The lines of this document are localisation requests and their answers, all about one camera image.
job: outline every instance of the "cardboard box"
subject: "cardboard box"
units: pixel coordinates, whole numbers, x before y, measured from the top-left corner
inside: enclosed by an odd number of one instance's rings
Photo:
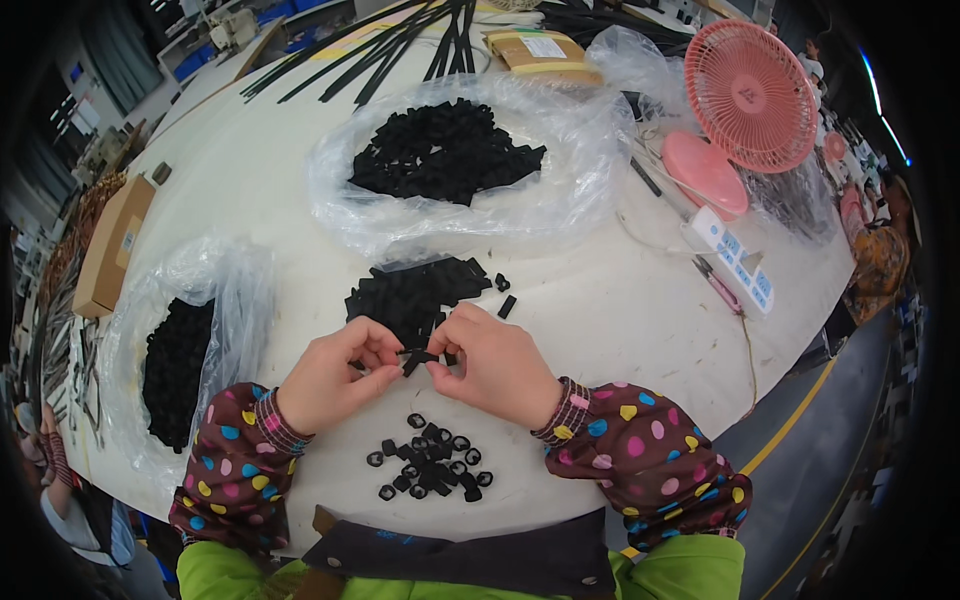
[[[73,312],[87,319],[113,312],[130,264],[133,244],[156,190],[137,175],[104,206],[80,270]]]
[[[519,75],[603,83],[603,76],[584,62],[584,49],[560,32],[518,27],[486,32],[484,37],[491,54]]]

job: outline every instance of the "dark apron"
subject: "dark apron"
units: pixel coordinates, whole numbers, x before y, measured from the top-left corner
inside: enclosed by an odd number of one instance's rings
[[[303,561],[343,577],[444,582],[539,596],[609,595],[616,583],[604,519],[605,509],[598,509],[534,531],[468,541],[336,521]]]

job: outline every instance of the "fan grille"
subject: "fan grille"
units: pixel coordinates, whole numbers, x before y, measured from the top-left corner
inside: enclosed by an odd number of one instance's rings
[[[782,173],[813,148],[817,109],[804,68],[752,23],[724,20],[693,38],[686,94],[710,141],[739,165]]]

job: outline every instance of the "hand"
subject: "hand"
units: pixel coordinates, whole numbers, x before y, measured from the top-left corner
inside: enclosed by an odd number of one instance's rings
[[[393,332],[367,317],[317,338],[276,391],[280,414],[301,435],[333,429],[403,375],[400,350]],[[356,360],[372,372],[364,376],[351,367]]]
[[[40,423],[40,433],[44,435],[49,435],[51,433],[57,432],[57,415],[54,414],[54,409],[50,407],[46,402],[40,402],[42,406],[43,421]]]
[[[425,363],[439,394],[532,430],[553,417],[564,386],[546,366],[530,334],[487,311],[460,302],[430,336],[431,354],[462,351],[464,376]]]

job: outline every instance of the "right hand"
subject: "right hand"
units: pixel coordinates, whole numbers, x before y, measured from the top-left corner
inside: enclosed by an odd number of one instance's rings
[[[530,334],[499,322],[475,304],[457,304],[430,336],[426,351],[461,352],[463,377],[438,362],[425,363],[434,389],[495,417],[536,431],[550,422],[560,403],[564,386]]]

